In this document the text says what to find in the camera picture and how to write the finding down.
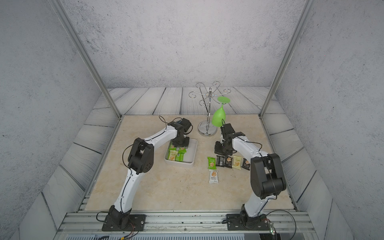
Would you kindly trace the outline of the black cookie packet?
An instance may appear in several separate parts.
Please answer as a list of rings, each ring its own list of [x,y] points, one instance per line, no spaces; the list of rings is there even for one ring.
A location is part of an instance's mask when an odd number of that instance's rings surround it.
[[[224,167],[225,166],[225,157],[217,155],[216,157],[216,167]]]
[[[242,168],[249,171],[250,167],[250,162],[247,159],[243,158]]]
[[[231,157],[231,156],[225,157],[224,167],[229,168],[229,169],[233,168],[233,157]]]

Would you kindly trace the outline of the pale yellow cookie packet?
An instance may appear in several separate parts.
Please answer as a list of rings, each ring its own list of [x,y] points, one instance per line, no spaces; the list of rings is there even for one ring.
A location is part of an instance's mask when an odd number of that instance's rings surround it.
[[[242,160],[243,158],[240,156],[233,156],[233,169],[241,170],[241,165],[242,165]]]

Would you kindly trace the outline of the green cookie packet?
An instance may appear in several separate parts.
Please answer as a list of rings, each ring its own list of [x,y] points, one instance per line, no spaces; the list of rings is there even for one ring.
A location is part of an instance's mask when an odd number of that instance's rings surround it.
[[[170,151],[176,151],[177,150],[177,147],[175,147],[174,145],[170,145],[170,147],[169,147],[169,150]]]
[[[208,159],[208,169],[209,170],[216,170],[216,158],[213,157],[207,157]]]

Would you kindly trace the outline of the white cookie packet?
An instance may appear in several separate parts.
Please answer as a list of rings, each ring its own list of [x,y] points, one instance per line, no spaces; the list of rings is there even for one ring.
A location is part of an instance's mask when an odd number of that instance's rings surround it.
[[[209,170],[210,176],[209,176],[209,184],[218,184],[219,178],[218,178],[218,171],[217,170]]]

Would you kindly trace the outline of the white plastic storage box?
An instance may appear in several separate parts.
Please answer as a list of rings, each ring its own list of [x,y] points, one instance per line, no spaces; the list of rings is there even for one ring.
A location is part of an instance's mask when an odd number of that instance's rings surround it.
[[[182,148],[175,147],[170,141],[165,154],[165,162],[171,166],[192,168],[195,165],[197,144],[197,140],[190,139],[188,147]]]

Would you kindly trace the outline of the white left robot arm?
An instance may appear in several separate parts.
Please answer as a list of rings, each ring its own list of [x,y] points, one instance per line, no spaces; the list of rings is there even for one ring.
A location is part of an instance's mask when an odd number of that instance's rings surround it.
[[[113,224],[116,229],[124,229],[130,224],[130,213],[133,200],[145,173],[154,165],[155,151],[158,147],[170,142],[175,147],[187,148],[190,138],[187,136],[192,130],[191,122],[185,118],[175,118],[165,123],[165,128],[158,133],[145,138],[137,138],[129,146],[128,173],[119,197],[109,209],[104,220],[106,224]]]

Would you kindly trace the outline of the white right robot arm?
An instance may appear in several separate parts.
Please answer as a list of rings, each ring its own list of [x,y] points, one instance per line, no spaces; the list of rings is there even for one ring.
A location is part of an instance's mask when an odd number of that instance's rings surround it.
[[[264,207],[287,188],[279,155],[262,151],[262,147],[261,143],[248,140],[244,133],[235,132],[229,123],[221,126],[221,141],[215,144],[215,154],[232,157],[239,153],[250,167],[253,193],[237,217],[248,229],[267,218],[262,214]]]

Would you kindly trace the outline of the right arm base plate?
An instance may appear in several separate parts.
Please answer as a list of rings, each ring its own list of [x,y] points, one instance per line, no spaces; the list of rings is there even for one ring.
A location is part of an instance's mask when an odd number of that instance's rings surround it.
[[[227,225],[228,231],[269,231],[270,224],[265,214],[254,218],[246,214],[227,214],[222,221]]]

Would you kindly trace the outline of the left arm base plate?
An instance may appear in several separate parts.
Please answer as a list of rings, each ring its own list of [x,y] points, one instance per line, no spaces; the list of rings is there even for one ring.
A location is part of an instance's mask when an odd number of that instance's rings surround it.
[[[108,214],[102,226],[103,232],[140,232],[144,230],[146,215],[123,215],[114,217]]]

